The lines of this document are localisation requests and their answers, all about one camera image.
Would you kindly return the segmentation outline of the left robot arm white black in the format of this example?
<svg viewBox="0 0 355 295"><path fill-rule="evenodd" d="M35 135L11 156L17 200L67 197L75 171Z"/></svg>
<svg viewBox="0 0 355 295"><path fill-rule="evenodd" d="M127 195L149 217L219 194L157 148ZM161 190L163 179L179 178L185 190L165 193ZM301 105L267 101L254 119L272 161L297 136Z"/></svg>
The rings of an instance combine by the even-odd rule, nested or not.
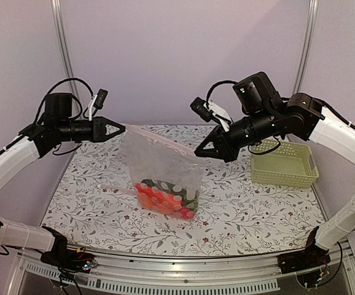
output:
<svg viewBox="0 0 355 295"><path fill-rule="evenodd" d="M87 119L72 115L71 93L49 93L41 118L21 130L0 150L0 190L19 172L43 158L64 142L103 143L122 134L125 127L105 117L89 114ZM72 253L61 243L66 238L51 229L27 226L0 217L0 246L30 248L47 252L58 266L72 262Z"/></svg>

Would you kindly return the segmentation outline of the red strawberry toy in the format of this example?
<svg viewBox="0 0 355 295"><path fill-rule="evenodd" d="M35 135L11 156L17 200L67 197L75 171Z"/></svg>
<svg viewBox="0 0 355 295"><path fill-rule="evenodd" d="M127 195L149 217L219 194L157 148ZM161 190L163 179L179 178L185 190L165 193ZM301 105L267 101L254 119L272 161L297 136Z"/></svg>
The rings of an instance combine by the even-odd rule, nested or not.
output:
<svg viewBox="0 0 355 295"><path fill-rule="evenodd" d="M195 217L196 213L188 208L181 208L177 210L176 215L183 220L191 220Z"/></svg>

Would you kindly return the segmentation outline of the orange tangerine front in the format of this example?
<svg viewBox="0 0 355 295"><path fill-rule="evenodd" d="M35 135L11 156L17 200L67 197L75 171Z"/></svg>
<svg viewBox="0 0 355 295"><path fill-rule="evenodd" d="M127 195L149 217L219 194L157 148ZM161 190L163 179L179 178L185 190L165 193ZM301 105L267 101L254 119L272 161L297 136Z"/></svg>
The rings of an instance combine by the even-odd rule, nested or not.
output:
<svg viewBox="0 0 355 295"><path fill-rule="evenodd" d="M144 209L147 209L147 210L150 210L150 211L160 211L159 207L157 206L158 205L158 199L139 196L138 197L138 203Z"/></svg>

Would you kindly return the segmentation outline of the red carrot toy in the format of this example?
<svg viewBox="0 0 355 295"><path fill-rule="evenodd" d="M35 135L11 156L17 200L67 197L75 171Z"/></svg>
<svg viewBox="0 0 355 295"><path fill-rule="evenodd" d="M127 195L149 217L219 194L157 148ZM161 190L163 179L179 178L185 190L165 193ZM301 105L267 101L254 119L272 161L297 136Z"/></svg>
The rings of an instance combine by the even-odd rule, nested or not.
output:
<svg viewBox="0 0 355 295"><path fill-rule="evenodd" d="M156 211L162 214L171 214L183 208L182 197L180 195L170 194L165 191L157 189L155 186L149 187L144 183L135 184L135 192L138 197L148 197L158 199L158 207L160 211Z"/></svg>

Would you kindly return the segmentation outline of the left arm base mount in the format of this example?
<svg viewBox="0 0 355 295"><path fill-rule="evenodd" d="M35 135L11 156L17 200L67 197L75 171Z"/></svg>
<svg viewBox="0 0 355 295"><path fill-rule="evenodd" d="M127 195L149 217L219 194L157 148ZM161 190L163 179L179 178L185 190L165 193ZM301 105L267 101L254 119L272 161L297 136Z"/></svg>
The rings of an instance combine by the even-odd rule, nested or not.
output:
<svg viewBox="0 0 355 295"><path fill-rule="evenodd" d="M97 266L95 255L88 253L85 247L70 250L64 235L46 226L42 228L49 231L55 241L50 251L41 254L41 262L72 273L90 273L90 270Z"/></svg>

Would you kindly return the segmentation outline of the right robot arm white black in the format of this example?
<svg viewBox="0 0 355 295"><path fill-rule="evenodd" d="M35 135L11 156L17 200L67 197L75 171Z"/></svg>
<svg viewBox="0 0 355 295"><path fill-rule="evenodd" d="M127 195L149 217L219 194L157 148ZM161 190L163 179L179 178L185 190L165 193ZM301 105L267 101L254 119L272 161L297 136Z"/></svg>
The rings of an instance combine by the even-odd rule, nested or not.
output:
<svg viewBox="0 0 355 295"><path fill-rule="evenodd" d="M304 141L324 146L355 165L355 126L328 103L304 93L283 98L266 73L260 71L239 82L215 83L232 85L244 117L232 121L227 112L209 98L195 98L191 109L205 122L217 126L196 148L198 157L232 162L241 148L259 145L271 136L284 138L293 134ZM325 252L355 230L355 194L335 216L312 230L299 253L298 262L311 268Z"/></svg>

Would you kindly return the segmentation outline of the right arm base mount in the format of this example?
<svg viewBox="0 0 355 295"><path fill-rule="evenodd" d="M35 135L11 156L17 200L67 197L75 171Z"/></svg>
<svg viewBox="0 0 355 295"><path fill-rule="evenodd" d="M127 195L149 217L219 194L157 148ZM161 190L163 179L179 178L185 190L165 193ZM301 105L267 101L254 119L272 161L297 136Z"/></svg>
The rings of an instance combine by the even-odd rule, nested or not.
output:
<svg viewBox="0 0 355 295"><path fill-rule="evenodd" d="M329 251L316 245L318 229L319 227L315 227L310 232L304 249L280 254L277 257L282 274L310 269L330 262Z"/></svg>

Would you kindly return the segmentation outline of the clear zip top bag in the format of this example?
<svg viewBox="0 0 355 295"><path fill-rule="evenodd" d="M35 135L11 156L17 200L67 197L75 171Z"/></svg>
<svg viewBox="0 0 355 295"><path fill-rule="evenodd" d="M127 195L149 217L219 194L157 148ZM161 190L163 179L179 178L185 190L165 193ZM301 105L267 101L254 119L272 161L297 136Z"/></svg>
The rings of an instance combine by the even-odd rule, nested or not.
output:
<svg viewBox="0 0 355 295"><path fill-rule="evenodd" d="M192 149L134 125L126 126L122 146L134 192L136 183L155 179L198 189L200 196L205 161Z"/></svg>

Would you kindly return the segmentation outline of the green cucumber toy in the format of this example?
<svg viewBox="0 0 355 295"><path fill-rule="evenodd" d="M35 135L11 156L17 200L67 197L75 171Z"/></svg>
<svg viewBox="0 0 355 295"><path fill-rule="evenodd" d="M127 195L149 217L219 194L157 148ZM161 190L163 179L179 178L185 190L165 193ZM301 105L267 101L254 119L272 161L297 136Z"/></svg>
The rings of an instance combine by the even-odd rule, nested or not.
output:
<svg viewBox="0 0 355 295"><path fill-rule="evenodd" d="M183 208L188 208L194 211L195 213L198 210L198 199L199 199L198 189L192 189L189 187L184 187L167 181L161 181L155 179L143 179L139 183L144 183L149 187L155 186L157 189L168 192L170 194L180 195L182 197Z"/></svg>

